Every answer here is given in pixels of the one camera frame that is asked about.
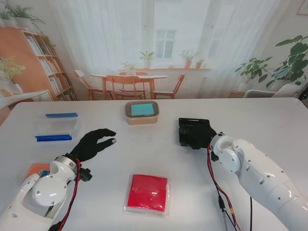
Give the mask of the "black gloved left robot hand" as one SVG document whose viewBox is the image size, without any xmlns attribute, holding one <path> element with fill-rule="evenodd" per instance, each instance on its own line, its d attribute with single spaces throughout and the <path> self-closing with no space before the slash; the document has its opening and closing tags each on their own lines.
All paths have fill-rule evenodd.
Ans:
<svg viewBox="0 0 308 231">
<path fill-rule="evenodd" d="M 116 133 L 107 128 L 93 130 L 79 141 L 76 147 L 66 156 L 78 159 L 80 162 L 94 158 L 98 152 L 110 147 L 116 142 Z"/>
</svg>

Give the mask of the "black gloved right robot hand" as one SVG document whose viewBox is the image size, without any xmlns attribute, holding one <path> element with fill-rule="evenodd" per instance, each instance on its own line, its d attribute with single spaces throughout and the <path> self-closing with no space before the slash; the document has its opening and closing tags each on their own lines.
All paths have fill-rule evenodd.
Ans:
<svg viewBox="0 0 308 231">
<path fill-rule="evenodd" d="M 179 120 L 179 143 L 194 150 L 207 148 L 217 133 L 207 119 Z"/>
</svg>

